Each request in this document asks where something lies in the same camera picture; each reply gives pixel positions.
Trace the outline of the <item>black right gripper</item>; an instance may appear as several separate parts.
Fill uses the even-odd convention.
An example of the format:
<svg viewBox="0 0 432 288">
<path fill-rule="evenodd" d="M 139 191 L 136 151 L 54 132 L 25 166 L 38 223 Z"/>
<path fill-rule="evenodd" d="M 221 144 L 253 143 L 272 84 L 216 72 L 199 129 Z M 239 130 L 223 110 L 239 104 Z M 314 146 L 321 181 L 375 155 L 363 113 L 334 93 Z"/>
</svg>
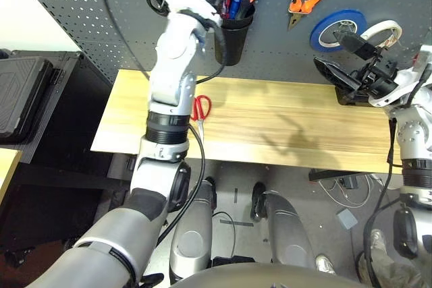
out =
<svg viewBox="0 0 432 288">
<path fill-rule="evenodd" d="M 382 52 L 380 48 L 373 46 L 354 32 L 335 30 L 333 35 L 344 50 L 363 60 L 377 57 Z M 388 95 L 398 86 L 394 82 L 398 63 L 393 59 L 375 58 L 361 69 L 351 72 L 350 75 L 332 61 L 314 57 L 313 63 L 328 82 L 346 92 L 357 91 L 361 95 L 378 99 Z"/>
</svg>

